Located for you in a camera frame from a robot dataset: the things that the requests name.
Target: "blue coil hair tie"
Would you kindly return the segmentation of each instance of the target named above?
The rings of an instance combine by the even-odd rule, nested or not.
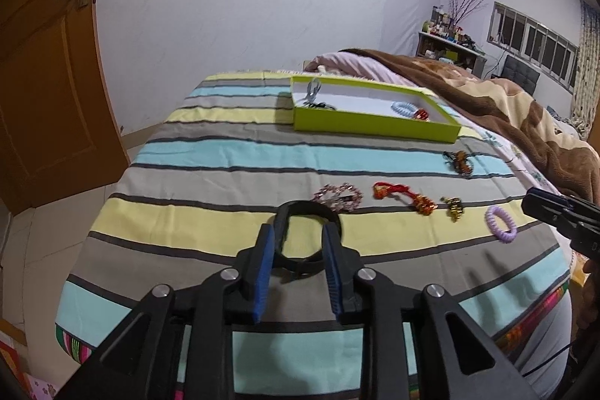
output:
[[[411,119],[415,116],[415,112],[419,110],[419,108],[410,102],[402,101],[402,102],[393,102],[392,110],[402,117],[407,119]]]

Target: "red string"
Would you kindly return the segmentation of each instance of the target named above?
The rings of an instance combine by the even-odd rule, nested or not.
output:
[[[413,193],[410,191],[410,187],[406,185],[393,185],[391,183],[387,183],[386,181],[378,181],[373,185],[373,196],[376,199],[382,199],[387,197],[390,193],[403,193],[413,200],[417,197],[417,193]]]

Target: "human hand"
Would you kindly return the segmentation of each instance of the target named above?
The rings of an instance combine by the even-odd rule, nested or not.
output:
[[[587,329],[598,319],[598,304],[600,302],[600,265],[589,259],[583,265],[583,272],[590,273],[583,285],[581,298],[583,307],[577,317],[577,327]]]

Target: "black ring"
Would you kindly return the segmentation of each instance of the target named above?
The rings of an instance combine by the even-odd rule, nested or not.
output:
[[[301,274],[314,274],[323,270],[323,253],[318,250],[307,258],[288,258],[284,256],[283,244],[287,238],[287,228],[291,216],[319,216],[333,222],[341,236],[341,222],[337,213],[326,205],[312,200],[293,200],[286,202],[277,208],[273,219],[273,230],[275,234],[275,255],[273,257],[273,268],[285,268],[299,276]]]

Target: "colorful striped fabric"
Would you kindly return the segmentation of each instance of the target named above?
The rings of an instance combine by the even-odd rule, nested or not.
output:
[[[291,107],[288,73],[226,73],[169,116],[116,185],[65,283],[56,324],[68,354],[89,356],[157,283],[185,288],[232,264],[280,204],[345,181],[364,194],[356,212],[340,216],[345,245],[400,285],[441,283],[507,353],[562,297],[568,266],[554,234],[523,214],[525,187],[477,130],[462,127],[453,144],[299,133]],[[472,155],[472,178],[447,165],[443,152],[458,150]],[[425,217],[406,199],[376,200],[371,187],[382,180],[436,201],[459,196],[464,216],[453,223],[443,203]],[[517,223],[513,243],[490,234],[491,204]],[[319,247],[320,224],[293,217],[284,252]],[[353,398],[362,329],[335,322],[324,273],[272,276],[270,290],[263,322],[234,332],[236,392]],[[179,381],[185,373],[182,359]]]

